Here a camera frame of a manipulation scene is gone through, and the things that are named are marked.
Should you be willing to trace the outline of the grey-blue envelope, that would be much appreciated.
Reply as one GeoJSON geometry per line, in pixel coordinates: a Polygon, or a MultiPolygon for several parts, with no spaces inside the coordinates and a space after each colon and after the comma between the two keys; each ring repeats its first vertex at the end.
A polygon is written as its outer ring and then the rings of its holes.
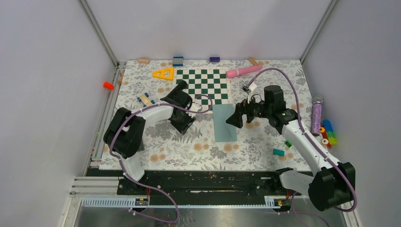
{"type": "Polygon", "coordinates": [[[212,110],[215,142],[237,141],[236,127],[226,123],[226,120],[234,113],[233,105],[213,105],[212,110]]]}

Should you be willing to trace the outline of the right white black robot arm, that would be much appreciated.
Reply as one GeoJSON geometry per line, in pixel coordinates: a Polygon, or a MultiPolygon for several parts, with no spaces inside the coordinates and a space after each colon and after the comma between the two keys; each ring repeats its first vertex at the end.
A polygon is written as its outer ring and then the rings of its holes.
{"type": "Polygon", "coordinates": [[[254,118],[268,119],[271,127],[292,143],[312,172],[312,176],[309,176],[292,168],[276,171],[278,178],[271,182],[274,193],[283,195],[288,190],[298,192],[308,196],[319,211],[338,209],[344,203],[357,202],[355,168],[349,162],[339,161],[306,129],[297,112],[286,107],[280,86],[266,86],[264,99],[259,102],[249,95],[237,103],[226,123],[242,128],[243,115],[246,115],[248,123],[254,118]]]}

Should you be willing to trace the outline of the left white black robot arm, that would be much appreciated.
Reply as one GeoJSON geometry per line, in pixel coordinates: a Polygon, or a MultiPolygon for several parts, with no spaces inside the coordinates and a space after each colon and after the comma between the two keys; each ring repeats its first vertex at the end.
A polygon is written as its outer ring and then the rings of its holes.
{"type": "Polygon", "coordinates": [[[131,177],[128,187],[133,193],[142,194],[147,187],[146,180],[142,178],[144,168],[137,154],[144,130],[159,121],[169,120],[177,131],[185,134],[196,120],[187,113],[191,106],[192,98],[178,91],[134,112],[124,107],[117,110],[105,131],[103,141],[109,146],[111,154],[122,161],[123,172],[131,177]]]}

